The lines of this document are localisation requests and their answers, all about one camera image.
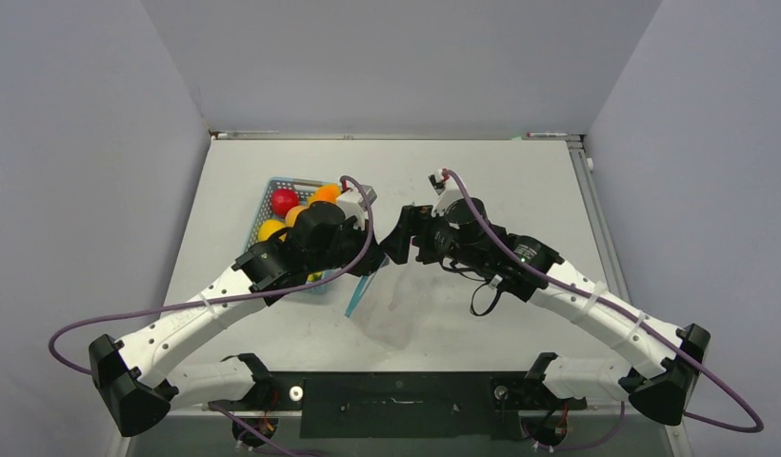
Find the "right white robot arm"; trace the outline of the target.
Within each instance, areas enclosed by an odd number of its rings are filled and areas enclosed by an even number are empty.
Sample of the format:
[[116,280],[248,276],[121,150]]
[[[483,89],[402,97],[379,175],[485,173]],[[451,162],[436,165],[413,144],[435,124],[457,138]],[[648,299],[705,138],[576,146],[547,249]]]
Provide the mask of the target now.
[[524,384],[533,405],[596,397],[626,400],[667,426],[685,417],[711,334],[696,324],[679,327],[651,318],[555,249],[491,223],[482,201],[404,206],[380,247],[397,265],[408,262],[411,248],[423,265],[451,260],[480,276],[497,296],[508,293],[551,311],[616,353],[614,360],[581,361],[547,354]]

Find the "peach fruit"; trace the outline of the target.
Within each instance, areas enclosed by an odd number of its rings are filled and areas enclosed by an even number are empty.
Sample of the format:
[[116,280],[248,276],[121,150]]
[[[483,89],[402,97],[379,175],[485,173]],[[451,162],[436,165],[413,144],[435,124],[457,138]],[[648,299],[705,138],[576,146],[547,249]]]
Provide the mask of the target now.
[[307,208],[308,208],[307,206],[298,205],[289,209],[284,218],[284,222],[286,226],[292,228],[295,225],[298,216]]

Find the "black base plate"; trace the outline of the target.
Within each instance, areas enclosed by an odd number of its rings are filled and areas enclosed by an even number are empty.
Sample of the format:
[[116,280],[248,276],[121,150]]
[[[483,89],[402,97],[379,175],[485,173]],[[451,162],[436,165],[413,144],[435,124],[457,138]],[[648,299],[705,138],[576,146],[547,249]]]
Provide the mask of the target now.
[[303,438],[455,438],[513,435],[521,411],[554,405],[519,371],[275,371],[249,409],[298,411]]

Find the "orange yellow mango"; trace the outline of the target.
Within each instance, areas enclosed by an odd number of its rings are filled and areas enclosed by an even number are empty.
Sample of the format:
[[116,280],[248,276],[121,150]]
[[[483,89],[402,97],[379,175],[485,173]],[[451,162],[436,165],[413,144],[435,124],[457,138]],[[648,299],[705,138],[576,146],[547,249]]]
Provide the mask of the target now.
[[341,195],[341,188],[336,184],[326,184],[313,192],[308,198],[307,205],[311,206],[317,202],[335,204],[337,198]]

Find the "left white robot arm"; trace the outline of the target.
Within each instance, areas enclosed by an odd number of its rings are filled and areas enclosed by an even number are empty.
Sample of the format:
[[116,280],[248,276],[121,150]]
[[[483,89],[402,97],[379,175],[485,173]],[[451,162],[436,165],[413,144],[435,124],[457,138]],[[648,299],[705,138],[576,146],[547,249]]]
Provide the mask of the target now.
[[122,337],[93,340],[90,377],[120,434],[139,435],[181,407],[217,400],[264,406],[270,372],[256,355],[210,365],[188,365],[186,358],[238,321],[304,290],[312,273],[376,271],[382,252],[371,217],[366,203],[313,203],[293,226],[252,244],[181,308]]

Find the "yellow lemon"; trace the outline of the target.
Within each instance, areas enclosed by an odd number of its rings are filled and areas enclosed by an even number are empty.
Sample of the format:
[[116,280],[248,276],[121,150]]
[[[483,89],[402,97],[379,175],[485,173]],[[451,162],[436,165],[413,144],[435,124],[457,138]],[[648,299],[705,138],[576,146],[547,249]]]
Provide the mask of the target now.
[[287,225],[283,220],[267,219],[259,225],[256,231],[256,241],[265,242],[269,240],[274,233],[279,232],[286,227]]

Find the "red apple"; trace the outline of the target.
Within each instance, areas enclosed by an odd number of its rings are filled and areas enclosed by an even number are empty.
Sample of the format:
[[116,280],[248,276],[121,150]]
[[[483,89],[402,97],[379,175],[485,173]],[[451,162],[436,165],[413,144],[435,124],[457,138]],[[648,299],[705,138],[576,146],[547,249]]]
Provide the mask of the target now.
[[292,189],[277,189],[270,196],[270,209],[280,218],[284,218],[299,203],[299,196]]

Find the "clear zip top bag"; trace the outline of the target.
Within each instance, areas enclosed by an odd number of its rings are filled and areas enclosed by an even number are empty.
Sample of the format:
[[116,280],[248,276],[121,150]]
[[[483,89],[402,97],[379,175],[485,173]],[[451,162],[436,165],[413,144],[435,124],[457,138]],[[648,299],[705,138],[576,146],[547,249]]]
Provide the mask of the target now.
[[402,350],[432,311],[437,285],[422,264],[385,260],[379,270],[360,279],[345,316],[373,342]]

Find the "blue plastic basket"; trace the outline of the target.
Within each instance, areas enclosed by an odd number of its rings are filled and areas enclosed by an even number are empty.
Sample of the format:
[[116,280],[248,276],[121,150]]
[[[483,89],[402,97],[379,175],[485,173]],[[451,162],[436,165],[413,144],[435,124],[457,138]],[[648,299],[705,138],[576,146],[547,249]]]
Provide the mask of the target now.
[[276,191],[282,189],[292,190],[298,196],[299,203],[306,205],[308,200],[319,188],[328,184],[329,182],[302,178],[270,178],[264,187],[259,203],[255,206],[255,213],[250,223],[250,229],[245,239],[242,252],[247,251],[251,245],[257,242],[258,229],[264,222],[268,219],[284,220],[282,216],[275,213],[272,209],[271,199]]

